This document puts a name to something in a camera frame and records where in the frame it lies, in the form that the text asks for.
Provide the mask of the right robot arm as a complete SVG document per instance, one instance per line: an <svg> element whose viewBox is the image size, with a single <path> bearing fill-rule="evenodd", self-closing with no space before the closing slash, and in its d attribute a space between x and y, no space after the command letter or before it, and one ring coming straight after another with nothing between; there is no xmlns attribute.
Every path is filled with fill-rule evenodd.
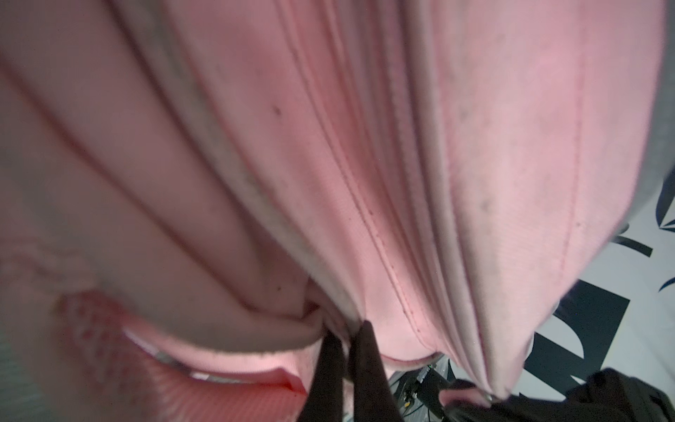
<svg viewBox="0 0 675 422"><path fill-rule="evenodd" d="M615 369L602 369L565 393L563 401L489 398L471 386L439 392L450 421L674 421L668 395Z"/></svg>

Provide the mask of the pink student backpack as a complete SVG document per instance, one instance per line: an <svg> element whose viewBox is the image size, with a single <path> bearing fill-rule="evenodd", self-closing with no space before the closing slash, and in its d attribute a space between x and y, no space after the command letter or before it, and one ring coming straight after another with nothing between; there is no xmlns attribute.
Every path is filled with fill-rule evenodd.
<svg viewBox="0 0 675 422"><path fill-rule="evenodd" d="M507 399L674 165L671 1L4 1L1 330L65 421L297 421L323 338Z"/></svg>

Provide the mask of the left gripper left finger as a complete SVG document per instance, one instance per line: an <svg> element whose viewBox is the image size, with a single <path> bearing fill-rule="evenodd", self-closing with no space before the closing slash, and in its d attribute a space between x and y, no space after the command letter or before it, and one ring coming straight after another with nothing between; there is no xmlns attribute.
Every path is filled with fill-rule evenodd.
<svg viewBox="0 0 675 422"><path fill-rule="evenodd" d="M298 422L341 422L346 357L341 340L332 332L323 338L316 371Z"/></svg>

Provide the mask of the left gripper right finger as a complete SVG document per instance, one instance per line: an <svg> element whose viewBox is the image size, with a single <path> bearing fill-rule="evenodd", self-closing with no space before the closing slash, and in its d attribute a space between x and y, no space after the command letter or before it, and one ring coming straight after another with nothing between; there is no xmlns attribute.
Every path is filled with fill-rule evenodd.
<svg viewBox="0 0 675 422"><path fill-rule="evenodd" d="M353 420L403 421L388 384L374 328L365 321L353 337L348 372L353 380Z"/></svg>

